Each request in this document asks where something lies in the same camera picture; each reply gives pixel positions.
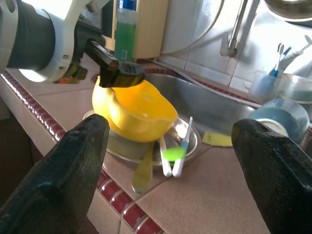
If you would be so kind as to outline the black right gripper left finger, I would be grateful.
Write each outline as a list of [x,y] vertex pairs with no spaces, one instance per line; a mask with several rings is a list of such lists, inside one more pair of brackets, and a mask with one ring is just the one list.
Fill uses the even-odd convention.
[[3,234],[77,234],[92,203],[109,137],[93,114],[35,164],[0,209]]

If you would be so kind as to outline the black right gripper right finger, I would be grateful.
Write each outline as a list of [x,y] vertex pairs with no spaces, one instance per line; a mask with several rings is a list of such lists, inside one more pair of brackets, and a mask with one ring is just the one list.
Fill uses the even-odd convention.
[[231,139],[247,186],[272,234],[312,232],[312,159],[289,137],[254,119]]

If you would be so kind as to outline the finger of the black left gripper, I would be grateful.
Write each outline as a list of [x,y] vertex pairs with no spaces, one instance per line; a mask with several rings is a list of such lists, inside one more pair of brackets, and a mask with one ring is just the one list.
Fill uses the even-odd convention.
[[134,62],[120,61],[96,41],[89,41],[85,53],[100,66],[99,86],[102,88],[128,88],[145,79],[145,70]]

